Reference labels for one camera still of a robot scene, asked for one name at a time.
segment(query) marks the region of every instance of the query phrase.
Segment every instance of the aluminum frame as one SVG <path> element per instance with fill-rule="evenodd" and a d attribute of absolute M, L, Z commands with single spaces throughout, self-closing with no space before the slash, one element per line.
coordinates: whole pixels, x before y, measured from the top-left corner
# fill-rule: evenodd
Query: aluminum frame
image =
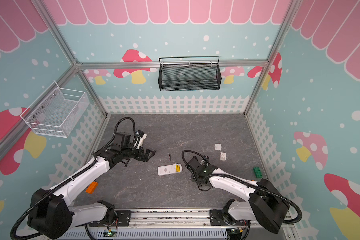
<path fill-rule="evenodd" d="M 288 30 L 291 26 L 291 23 L 301 5 L 302 0 L 291 0 L 289 3 L 288 11 L 286 12 L 283 23 L 280 26 L 279 32 L 276 36 L 275 42 L 272 46 L 272 50 L 268 57 L 268 64 L 263 68 L 259 80 L 256 83 L 256 86 L 251 94 L 251 98 L 248 102 L 247 108 L 245 109 L 244 115 L 246 116 L 248 114 L 249 109 L 252 107 L 252 104 L 254 100 L 256 99 L 256 96 L 259 94 L 260 87 L 263 84 L 269 70 L 271 69 L 271 66 L 273 64 L 273 61 L 275 60 L 277 53 L 280 49 L 281 44 L 284 41 L 285 36 L 288 33 Z"/>

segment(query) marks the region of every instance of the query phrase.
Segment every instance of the red mushroom cap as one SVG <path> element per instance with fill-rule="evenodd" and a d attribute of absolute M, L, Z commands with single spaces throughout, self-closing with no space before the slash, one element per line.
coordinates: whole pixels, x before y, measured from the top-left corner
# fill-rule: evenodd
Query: red mushroom cap
<path fill-rule="evenodd" d="M 134 49 L 129 49 L 125 52 L 124 56 L 121 59 L 122 62 L 151 62 L 152 60 L 145 55 L 144 53 L 134 50 Z M 115 69 L 115 71 L 113 72 L 113 74 L 117 77 L 117 78 L 123 78 L 125 76 L 128 76 L 129 74 L 135 72 L 135 71 L 139 71 L 139 70 L 144 70 L 144 71 L 149 71 L 149 72 L 156 72 L 157 69 L 156 68 L 131 68 L 131 69 Z"/>
<path fill-rule="evenodd" d="M 271 76 L 273 86 L 277 88 L 280 82 L 281 78 L 281 55 L 280 53 L 277 53 L 275 60 L 273 61 L 273 64 L 271 66 L 271 69 L 269 70 L 269 76 Z"/>
<path fill-rule="evenodd" d="M 258 77 L 258 76 L 260 76 L 262 70 L 263 70 L 263 67 L 256 66 L 248 72 L 248 77 L 250 77 L 250 78 Z"/>

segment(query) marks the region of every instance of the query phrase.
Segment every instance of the black cable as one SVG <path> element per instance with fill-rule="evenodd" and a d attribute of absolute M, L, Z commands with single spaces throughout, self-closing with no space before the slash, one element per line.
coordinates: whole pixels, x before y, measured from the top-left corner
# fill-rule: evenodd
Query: black cable
<path fill-rule="evenodd" d="M 248 182 L 245 182 L 245 181 L 243 181 L 243 180 L 241 180 L 241 179 L 239 179 L 239 178 L 237 178 L 237 177 L 234 177 L 234 176 L 231 176 L 231 175 L 227 175 L 227 174 L 210 174 L 210 175 L 205 176 L 205 177 L 203 178 L 202 182 L 204 182 L 207 178 L 210 178 L 210 177 L 226 177 L 226 178 L 230 178 L 230 179 L 235 180 L 235 181 L 237 181 L 237 182 L 239 182 L 239 183 L 241 183 L 241 184 L 243 184 L 243 185 L 245 185 L 245 186 L 247 186 L 247 187 L 256 189 L 256 190 L 258 190 L 259 192 L 263 192 L 263 193 L 265 193 L 265 194 L 272 195 L 272 196 L 274 196 L 274 197 L 277 197 L 277 198 L 279 198 L 279 199 L 287 202 L 289 205 L 291 205 L 291 206 L 296 210 L 296 212 L 298 213 L 298 215 L 297 215 L 297 217 L 295 217 L 295 218 L 293 218 L 293 219 L 290 219 L 290 220 L 289 220 L 289 219 L 284 219 L 284 220 L 283 220 L 283 223 L 287 223 L 287 224 L 297 223 L 298 221 L 300 221 L 300 220 L 302 219 L 302 212 L 301 212 L 299 206 L 296 205 L 294 202 L 292 202 L 291 200 L 289 200 L 289 199 L 286 198 L 286 197 L 283 197 L 283 196 L 281 196 L 281 195 L 279 195 L 279 194 L 276 194 L 276 193 L 274 193 L 274 192 L 271 192 L 271 191 L 269 191 L 269 190 L 267 190 L 267 189 L 264 189 L 264 188 L 262 188 L 262 187 L 259 187 L 259 186 L 256 186 L 256 185 L 252 185 L 252 184 L 250 184 L 250 183 L 248 183 Z"/>
<path fill-rule="evenodd" d="M 247 222 L 247 231 L 245 232 L 243 238 L 241 238 L 240 240 L 245 240 L 248 237 L 248 234 L 250 233 L 250 228 L 251 228 L 251 221 L 250 220 L 244 220 Z"/>
<path fill-rule="evenodd" d="M 104 145 L 104 147 L 102 147 L 102 148 L 107 148 L 108 145 L 115 139 L 115 134 L 116 134 L 116 131 L 117 131 L 117 127 L 119 126 L 119 124 L 120 124 L 122 121 L 127 120 L 127 119 L 129 119 L 129 120 L 132 121 L 133 134 L 136 133 L 135 121 L 133 120 L 133 118 L 130 118 L 130 117 L 122 118 L 122 119 L 120 119 L 120 120 L 116 123 L 115 129 L 114 129 L 114 131 L 113 131 L 113 136 L 112 136 L 111 140 L 110 140 L 109 142 L 107 142 L 106 145 Z"/>
<path fill-rule="evenodd" d="M 94 237 L 91 235 L 91 233 L 89 232 L 88 224 L 86 224 L 84 227 L 85 227 L 85 231 L 87 232 L 88 237 L 89 237 L 91 240 L 97 240 L 97 239 L 94 238 Z"/>
<path fill-rule="evenodd" d="M 84 168 L 80 172 L 76 173 L 72 177 L 66 179 L 61 184 L 57 185 L 54 189 L 49 190 L 48 192 L 46 192 L 46 194 L 41 196 L 40 199 L 37 202 L 35 202 L 31 207 L 29 207 L 29 209 L 26 210 L 21 215 L 21 217 L 19 217 L 19 219 L 15 222 L 15 224 L 13 225 L 13 227 L 11 229 L 11 233 L 10 233 L 11 239 L 12 240 L 27 240 L 27 239 L 31 239 L 31 238 L 38 237 L 38 236 L 42 235 L 42 233 L 34 233 L 34 234 L 28 235 L 28 236 L 18 236 L 18 235 L 16 235 L 16 231 L 17 231 L 18 227 L 20 226 L 21 222 L 23 222 L 23 220 L 29 215 L 29 213 L 33 209 L 35 209 L 42 201 L 44 201 L 46 198 L 50 197 L 54 192 L 56 192 L 57 190 L 62 188 L 64 185 L 66 185 L 67 183 L 69 183 L 73 179 L 77 178 L 78 176 L 80 176 L 81 174 L 83 174 L 84 172 L 89 170 L 91 167 L 93 167 L 96 164 L 96 162 L 97 162 L 97 158 L 95 158 L 93 160 L 93 162 L 90 165 L 88 165 L 86 168 Z"/>

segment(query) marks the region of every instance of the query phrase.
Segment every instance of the pink mushroom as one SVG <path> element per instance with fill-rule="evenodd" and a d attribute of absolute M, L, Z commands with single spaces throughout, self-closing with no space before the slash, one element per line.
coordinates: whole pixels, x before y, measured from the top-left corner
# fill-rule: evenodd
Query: pink mushroom
<path fill-rule="evenodd" d="M 312 155 L 317 168 L 322 170 L 328 159 L 327 143 L 323 136 L 308 132 L 295 132 L 294 138 L 296 142 L 302 145 L 301 148 L 296 149 L 300 160 L 306 162 L 308 157 Z"/>
<path fill-rule="evenodd" d="M 224 84 L 233 83 L 233 76 L 244 76 L 245 71 L 243 67 L 226 67 L 221 71 L 221 76 L 225 77 Z"/>
<path fill-rule="evenodd" d="M 144 61 L 151 62 L 152 60 L 144 53 L 134 49 L 127 50 L 121 59 L 121 62 L 144 62 Z M 129 74 L 131 74 L 133 84 L 142 84 L 147 81 L 143 76 L 142 70 L 149 72 L 157 71 L 156 68 L 115 69 L 113 74 L 117 78 L 124 78 Z"/>
<path fill-rule="evenodd" d="M 11 108 L 0 113 L 0 140 L 20 120 L 20 114 L 25 110 L 26 108 Z M 24 149 L 29 151 L 32 157 L 39 157 L 46 143 L 45 137 L 36 135 L 28 129 L 0 160 L 1 173 L 9 175 L 19 168 Z"/>
<path fill-rule="evenodd" d="M 101 76 L 110 77 L 111 74 L 106 69 L 87 69 L 84 71 L 84 74 L 87 76 L 88 80 L 93 83 L 93 79 L 95 79 L 95 83 L 97 85 L 104 85 L 106 82 Z"/>
<path fill-rule="evenodd" d="M 265 81 L 262 85 L 263 89 L 265 91 L 268 90 L 268 83 L 269 81 L 272 79 L 273 82 L 273 86 L 275 88 L 278 87 L 279 83 L 280 83 L 280 78 L 281 78 L 281 72 L 282 72 L 282 62 L 281 62 L 281 55 L 280 53 L 278 53 L 276 55 L 276 58 L 271 66 L 271 69 L 269 70 L 267 76 L 265 77 Z M 248 73 L 248 77 L 250 78 L 254 78 L 260 75 L 262 70 L 262 67 L 260 66 L 256 66 L 254 68 L 252 68 L 249 73 Z"/>
<path fill-rule="evenodd" d="M 345 209 L 329 209 L 340 231 L 350 240 L 360 239 L 360 185 L 333 174 L 324 175 L 324 183 L 346 206 Z"/>

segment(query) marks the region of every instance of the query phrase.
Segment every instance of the white picket fence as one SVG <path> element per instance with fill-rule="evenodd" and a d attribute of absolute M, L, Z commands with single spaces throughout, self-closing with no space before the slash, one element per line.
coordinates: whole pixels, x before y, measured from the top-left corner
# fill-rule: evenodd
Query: white picket fence
<path fill-rule="evenodd" d="M 300 239 L 317 240 L 316 236 L 319 231 L 309 223 L 310 213 L 302 209 L 303 199 L 298 197 L 295 192 L 296 185 L 291 183 L 291 173 L 285 171 L 286 162 L 281 160 L 281 152 L 276 150 L 277 144 L 272 141 L 273 135 L 269 135 L 269 127 L 266 127 L 266 121 L 263 120 L 263 114 L 260 114 L 257 102 L 253 103 L 248 113 L 248 118 L 269 180 L 283 196 L 291 199 L 302 211 L 302 220 L 295 223 Z M 290 213 L 292 218 L 294 218 L 297 216 L 297 213 L 291 209 L 293 208 L 290 208 Z"/>
<path fill-rule="evenodd" d="M 249 96 L 242 98 L 226 98 L 226 96 L 219 98 L 218 96 L 211 98 L 195 98 L 195 96 L 188 98 L 145 98 L 138 97 L 137 99 L 130 97 L 122 97 L 119 99 L 115 97 L 111 99 L 100 98 L 104 108 L 108 113 L 242 113 L 244 112 Z"/>

